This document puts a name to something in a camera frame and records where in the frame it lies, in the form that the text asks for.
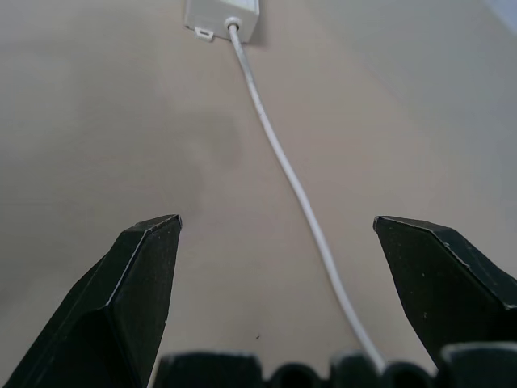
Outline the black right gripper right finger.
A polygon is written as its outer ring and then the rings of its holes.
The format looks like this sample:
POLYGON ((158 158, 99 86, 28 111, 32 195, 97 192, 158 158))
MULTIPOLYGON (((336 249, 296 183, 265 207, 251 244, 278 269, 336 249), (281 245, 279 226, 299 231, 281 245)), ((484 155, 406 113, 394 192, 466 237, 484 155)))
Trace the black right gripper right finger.
POLYGON ((453 228, 378 216, 412 328, 443 374, 517 374, 517 280, 453 228))

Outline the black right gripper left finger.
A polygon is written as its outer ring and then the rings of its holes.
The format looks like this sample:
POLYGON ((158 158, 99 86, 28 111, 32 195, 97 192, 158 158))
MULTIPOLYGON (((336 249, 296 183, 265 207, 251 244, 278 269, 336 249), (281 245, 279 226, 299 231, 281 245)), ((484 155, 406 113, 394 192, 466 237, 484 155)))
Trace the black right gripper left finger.
POLYGON ((3 388, 146 388, 165 330, 182 229, 141 221, 66 294, 3 388))

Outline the white power strip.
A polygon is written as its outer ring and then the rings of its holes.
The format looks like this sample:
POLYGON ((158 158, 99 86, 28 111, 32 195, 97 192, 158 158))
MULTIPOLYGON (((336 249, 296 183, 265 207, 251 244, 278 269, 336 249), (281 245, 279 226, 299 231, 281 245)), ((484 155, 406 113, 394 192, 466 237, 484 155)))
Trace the white power strip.
POLYGON ((259 0, 185 0, 184 25, 202 40, 230 40, 235 25, 242 43, 248 43, 260 15, 259 0))

